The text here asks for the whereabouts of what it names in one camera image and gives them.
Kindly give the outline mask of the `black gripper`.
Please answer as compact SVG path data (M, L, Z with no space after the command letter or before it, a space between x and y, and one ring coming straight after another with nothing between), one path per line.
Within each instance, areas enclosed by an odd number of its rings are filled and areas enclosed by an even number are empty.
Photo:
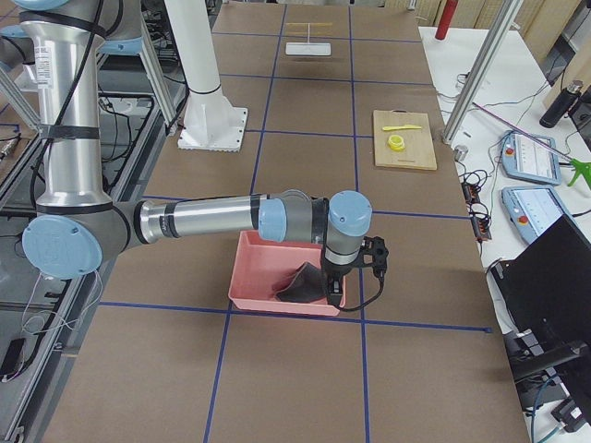
M329 305L341 305L344 298L344 275L341 272L328 272L326 274L327 303Z

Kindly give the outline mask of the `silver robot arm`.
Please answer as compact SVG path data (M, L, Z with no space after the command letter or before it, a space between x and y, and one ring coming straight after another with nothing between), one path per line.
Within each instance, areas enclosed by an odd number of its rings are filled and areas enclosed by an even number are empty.
M321 245L320 295L330 305L341 305L351 270L372 268L384 277L388 251L381 238L368 235L372 208L356 191L331 198L288 190L164 205L114 202L103 188L96 54L111 42L142 45L140 5L23 1L20 9L34 48L45 180L21 244L41 273L75 279L162 238L255 230L268 241Z

